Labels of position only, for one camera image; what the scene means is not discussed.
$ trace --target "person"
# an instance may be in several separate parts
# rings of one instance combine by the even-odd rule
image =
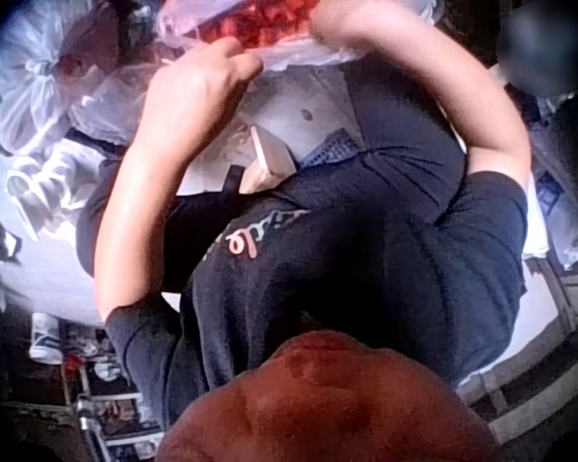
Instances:
[[[495,440],[453,388],[512,335],[520,116],[395,1],[322,0],[311,22],[330,46],[372,52],[344,67],[368,149],[272,191],[229,178],[176,198],[262,70],[223,38],[158,71],[80,219],[100,315],[168,431],[158,460],[489,460]],[[179,314],[161,291],[181,292]]]

